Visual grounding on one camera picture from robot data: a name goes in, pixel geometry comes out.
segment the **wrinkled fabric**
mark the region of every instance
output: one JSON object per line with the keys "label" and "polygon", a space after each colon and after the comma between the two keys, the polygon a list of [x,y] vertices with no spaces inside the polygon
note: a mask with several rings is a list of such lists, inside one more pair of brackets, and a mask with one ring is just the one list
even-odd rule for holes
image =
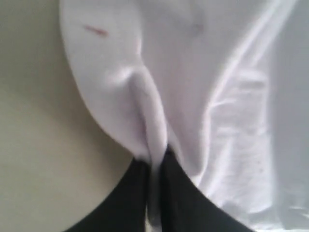
{"label": "wrinkled fabric", "polygon": [[309,231],[309,1],[62,0],[97,123],[256,231]]}

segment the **stain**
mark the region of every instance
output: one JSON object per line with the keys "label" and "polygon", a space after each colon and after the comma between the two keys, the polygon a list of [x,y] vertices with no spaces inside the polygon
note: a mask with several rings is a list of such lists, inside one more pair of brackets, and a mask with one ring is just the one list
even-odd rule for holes
{"label": "stain", "polygon": [[108,36],[108,32],[106,30],[94,28],[94,27],[89,26],[89,25],[85,25],[84,28],[88,31],[95,33],[96,35],[99,35],[99,36],[102,36],[102,37]]}

